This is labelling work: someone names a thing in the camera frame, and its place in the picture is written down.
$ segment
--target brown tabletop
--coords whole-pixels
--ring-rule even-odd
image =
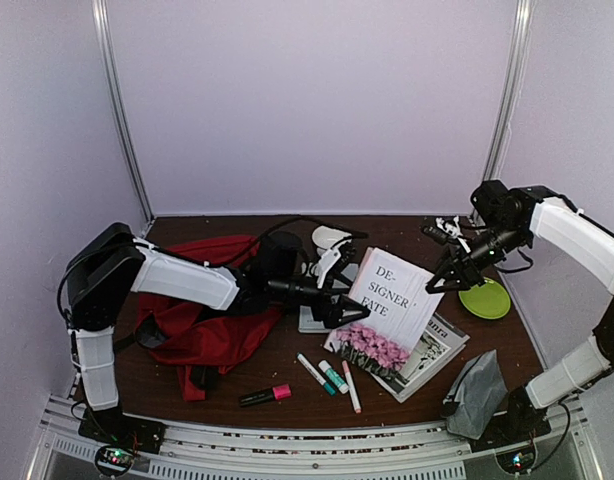
[[[161,218],[148,238],[163,246],[233,234],[258,235],[287,217],[189,217]],[[366,231],[370,238],[358,241],[359,257],[367,246],[386,249],[405,260],[432,269],[441,247],[420,234],[422,217],[321,217]],[[299,234],[308,248],[314,225],[298,223],[287,230]],[[169,420],[214,425],[274,428],[341,428],[399,425],[439,419],[440,405],[464,363],[496,349],[508,389],[542,371],[529,336],[516,312],[500,321],[481,320],[468,313],[456,293],[444,296],[438,309],[447,320],[468,333],[467,347],[409,400],[400,404],[370,376],[351,367],[363,411],[354,413],[349,395],[330,397],[296,362],[302,352],[313,364],[322,359],[335,367],[340,360],[322,348],[326,335],[299,334],[297,315],[286,315],[254,355],[223,376],[208,399],[182,400],[175,367],[158,365],[138,346],[116,359],[118,388],[125,411]],[[137,296],[131,295],[119,317],[117,336],[131,332],[136,322]],[[289,383],[293,396],[249,408],[238,406],[238,397],[263,388]]]

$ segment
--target gray bag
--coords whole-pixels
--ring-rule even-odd
[[[496,350],[473,358],[443,400],[441,416],[447,419],[447,431],[478,440],[505,395]]]

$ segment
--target book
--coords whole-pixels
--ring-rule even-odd
[[[354,280],[357,273],[357,263],[350,263],[342,271],[342,274],[350,280]],[[334,288],[343,288],[344,286],[343,282],[334,280]],[[311,314],[311,307],[301,305],[298,313],[298,331],[300,333],[329,333],[331,329],[325,328],[323,322],[314,320],[314,316]]]
[[[348,296],[370,315],[330,332],[324,347],[387,381],[400,377],[443,297],[425,290],[432,276],[389,252],[367,249]]]
[[[467,340],[469,335],[435,313],[399,375],[390,380],[373,377],[402,403],[453,360],[465,348]]]

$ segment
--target white wall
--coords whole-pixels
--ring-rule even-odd
[[[157,214],[469,211],[516,2],[108,3]]]
[[[0,479],[20,477],[49,393],[72,379],[65,264],[115,220],[143,227],[91,2],[0,1]]]
[[[614,1],[539,1],[531,35],[502,179],[565,193],[614,231]],[[555,247],[537,242],[532,256],[532,270],[508,279],[552,365],[590,334],[610,298]],[[614,479],[614,375],[584,400]]]

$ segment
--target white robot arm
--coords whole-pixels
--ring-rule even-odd
[[[542,187],[508,190],[500,181],[481,184],[472,204],[484,222],[482,233],[445,251],[430,293],[466,290],[482,284],[481,270],[528,245],[534,238],[547,240],[587,268],[613,296],[593,334],[557,365],[510,394],[506,435],[518,438],[531,431],[547,407],[614,369],[614,235],[587,218],[569,199]],[[425,227],[423,232],[440,243],[450,241],[444,232]]]
[[[259,313],[272,303],[307,305],[314,318],[329,328],[366,317],[369,310],[345,296],[347,287],[332,288],[334,278],[355,254],[351,238],[363,234],[319,227],[314,238],[321,239],[323,232],[337,240],[313,265],[314,276],[294,275],[302,242],[288,232],[263,236],[246,268],[195,262],[134,237],[120,223],[102,232],[69,263],[58,292],[58,307],[72,338],[74,364],[95,427],[116,437],[127,437],[142,427],[127,425],[114,375],[114,325],[129,292],[187,300],[225,315]],[[61,306],[65,284],[69,311]]]

